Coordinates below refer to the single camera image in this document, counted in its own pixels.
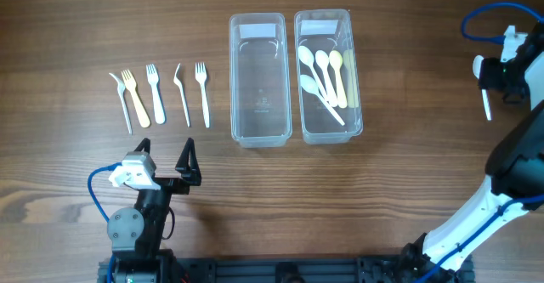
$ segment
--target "white label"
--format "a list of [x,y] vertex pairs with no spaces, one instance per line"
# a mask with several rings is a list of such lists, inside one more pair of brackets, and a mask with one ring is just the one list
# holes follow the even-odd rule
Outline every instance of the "white label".
[[250,37],[275,37],[275,24],[240,25],[240,39]]
[[335,34],[338,20],[303,20],[300,27],[302,36],[317,34]]

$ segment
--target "fork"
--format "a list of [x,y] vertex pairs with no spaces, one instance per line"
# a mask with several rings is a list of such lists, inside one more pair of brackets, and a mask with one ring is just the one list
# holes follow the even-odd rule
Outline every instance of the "fork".
[[210,110],[207,107],[207,97],[206,97],[206,66],[204,63],[196,63],[195,64],[195,79],[198,81],[198,83],[201,84],[201,91],[202,91],[202,110],[204,112],[204,122],[206,123],[206,127],[210,127]]
[[159,94],[159,74],[153,64],[145,67],[147,70],[147,82],[151,85],[153,93],[153,111],[155,112],[155,121],[158,124],[163,124],[166,121],[164,116],[164,108],[162,107],[161,95]]
[[133,128],[130,126],[130,118],[128,118],[127,104],[125,103],[125,84],[119,79],[115,74],[110,73],[110,75],[117,81],[117,94],[119,94],[119,99],[121,100],[122,112],[125,114],[125,121],[127,122],[128,133],[133,133]]
[[176,72],[173,73],[173,82],[179,87],[179,92],[181,93],[181,102],[184,103],[185,120],[187,121],[187,127],[190,127],[189,112],[187,111],[187,101],[185,100],[184,85],[178,79],[178,71],[180,67],[181,67],[181,63],[178,64],[178,68],[176,68]]
[[142,100],[139,99],[138,92],[136,91],[136,80],[133,77],[133,74],[129,70],[125,70],[121,73],[122,80],[125,82],[125,87],[128,92],[130,92],[133,97],[134,109],[136,109],[136,115],[138,116],[139,124],[142,127],[149,127],[151,122],[150,118],[145,113],[144,105],[142,105]]

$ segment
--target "empty plastic container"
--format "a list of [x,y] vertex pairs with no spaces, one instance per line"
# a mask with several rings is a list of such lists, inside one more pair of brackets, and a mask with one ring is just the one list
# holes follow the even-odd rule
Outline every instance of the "empty plastic container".
[[279,147],[292,134],[285,23],[278,13],[230,18],[230,123],[246,148]]
[[[327,108],[313,94],[305,92],[300,85],[300,75],[312,76],[308,66],[298,57],[297,77],[300,99],[300,114],[303,127],[303,138],[308,144],[345,143],[363,131],[363,116],[360,108],[359,79],[355,64],[353,33],[349,13],[342,9],[301,11],[295,15],[296,48],[303,45],[315,55],[318,50],[329,54],[337,50],[343,57],[340,68],[341,78],[346,93],[348,106],[344,109],[335,107],[335,111],[345,121],[342,126],[329,113]],[[314,63],[314,68],[323,82],[321,68]],[[335,90],[335,71],[329,65],[329,77]]]

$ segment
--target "utensil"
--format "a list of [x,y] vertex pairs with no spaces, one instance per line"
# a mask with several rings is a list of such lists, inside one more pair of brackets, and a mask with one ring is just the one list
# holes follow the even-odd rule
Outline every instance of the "utensil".
[[198,81],[198,83],[201,84],[201,91],[202,91],[202,111],[204,112],[204,123],[206,123],[206,127],[210,127],[210,110],[207,107],[207,97],[206,97],[206,66],[204,63],[196,63],[195,64],[195,79]]
[[189,112],[187,111],[187,101],[185,101],[184,86],[181,84],[181,81],[178,79],[178,71],[181,67],[181,63],[178,64],[176,72],[173,73],[173,82],[179,87],[179,92],[181,93],[181,102],[184,104],[185,120],[187,121],[187,127],[190,127],[189,122]]
[[342,55],[337,50],[331,51],[329,54],[329,62],[334,69],[334,74],[337,79],[338,106],[340,108],[345,108],[348,106],[348,101],[346,100],[346,92],[343,90],[342,77],[340,76],[340,67],[342,67],[343,62]]
[[348,70],[348,78],[346,80],[346,83],[348,86],[346,87],[346,96],[348,97],[348,108],[358,108],[359,107],[359,100],[357,99],[355,90],[355,69],[353,66],[354,61],[354,50],[353,49],[347,49],[342,54],[343,58],[343,65]]
[[323,73],[323,81],[325,81],[326,96],[328,97],[329,104],[331,107],[338,106],[337,94],[334,92],[334,87],[332,86],[331,78],[329,77],[329,56],[323,50],[318,50],[315,52],[315,62],[321,68]]
[[134,109],[136,109],[139,125],[142,127],[149,127],[151,124],[150,118],[145,112],[144,105],[142,105],[142,100],[139,99],[138,92],[136,90],[137,84],[133,74],[129,70],[125,70],[121,73],[121,75],[122,80],[125,82],[125,87],[127,87],[128,92],[130,92],[130,95],[133,97]]
[[110,73],[110,75],[117,81],[117,93],[119,94],[119,99],[121,100],[122,112],[125,114],[125,121],[127,122],[128,133],[133,133],[133,128],[130,126],[130,118],[128,118],[127,104],[125,103],[125,84],[119,79],[115,74]]
[[312,71],[317,88],[320,90],[321,95],[323,95],[323,99],[328,100],[325,88],[323,88],[323,84],[321,84],[320,78],[314,70],[314,54],[306,46],[300,45],[298,47],[298,58]]
[[317,98],[321,100],[323,105],[325,105],[329,112],[331,112],[332,116],[334,116],[334,118],[340,123],[340,125],[345,125],[342,117],[340,117],[340,115],[338,115],[338,113],[334,111],[334,109],[332,109],[331,105],[329,105],[329,103],[327,103],[325,99],[321,97],[319,89],[317,88],[317,83],[315,82],[314,78],[308,75],[300,75],[300,85],[303,87],[304,91],[317,96]]
[[145,67],[147,70],[147,82],[151,85],[153,93],[153,112],[155,113],[155,122],[163,124],[166,121],[164,108],[162,107],[161,95],[159,94],[159,74],[153,64]]

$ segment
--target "wooden table surface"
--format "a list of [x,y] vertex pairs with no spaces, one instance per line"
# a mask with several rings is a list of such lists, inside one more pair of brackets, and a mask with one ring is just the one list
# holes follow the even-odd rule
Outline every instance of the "wooden table surface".
[[[397,253],[442,224],[479,187],[495,145],[528,108],[491,96],[487,122],[462,17],[501,0],[0,0],[0,276],[2,282],[94,282],[111,254],[106,224],[87,192],[97,167],[151,139],[157,174],[195,139],[202,186],[173,198],[177,224],[164,241],[179,258],[355,257]],[[544,0],[508,0],[544,11]],[[293,17],[351,14],[365,129],[346,144],[303,142]],[[289,51],[292,137],[276,149],[242,149],[230,135],[229,18],[281,12]],[[470,31],[529,31],[512,10],[481,16]],[[191,67],[205,61],[213,127],[205,129]],[[185,125],[177,63],[192,126]],[[152,115],[145,65],[163,80],[167,123],[141,128],[126,95],[127,133],[108,72],[131,69]],[[107,213],[136,193],[94,188]],[[475,253],[479,282],[536,282],[544,275],[544,216],[516,220]]]

